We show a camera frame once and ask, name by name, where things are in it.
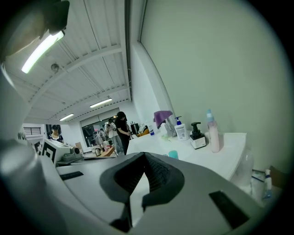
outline blue lid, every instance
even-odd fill
[[[176,121],[176,124],[177,125],[181,125],[182,123],[181,123],[181,121],[179,120],[179,118],[181,118],[182,116],[179,116],[179,117],[176,117],[175,119],[177,120]]]
[[[213,122],[215,120],[215,118],[212,116],[211,109],[207,110],[206,116],[207,122]]]

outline pump bottle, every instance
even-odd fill
[[[182,122],[179,120],[181,116],[176,117],[177,122],[176,122],[176,126],[175,126],[175,131],[178,135],[178,140],[187,140],[189,137],[187,135],[187,130],[186,130],[186,125],[182,124]]]
[[[191,145],[194,149],[202,148],[206,146],[205,136],[198,130],[197,124],[201,123],[192,123],[191,126],[193,126],[192,134],[190,135],[190,141]]]

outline ceiling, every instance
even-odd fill
[[[131,100],[124,28],[123,0],[69,0],[65,36],[32,67],[24,63],[41,43],[38,40],[8,57],[5,69],[19,94],[32,106],[27,121],[52,123],[79,120]],[[56,63],[60,69],[51,70]],[[90,105],[106,100],[105,105]]]

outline purple cloth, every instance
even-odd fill
[[[157,129],[159,129],[160,125],[164,122],[165,119],[172,115],[172,111],[157,111],[154,113],[154,119],[156,122]]]

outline pink bottle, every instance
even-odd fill
[[[212,152],[220,151],[220,140],[219,140],[219,131],[217,129],[217,123],[215,118],[212,116],[211,110],[207,110],[207,125],[209,132],[209,142]]]

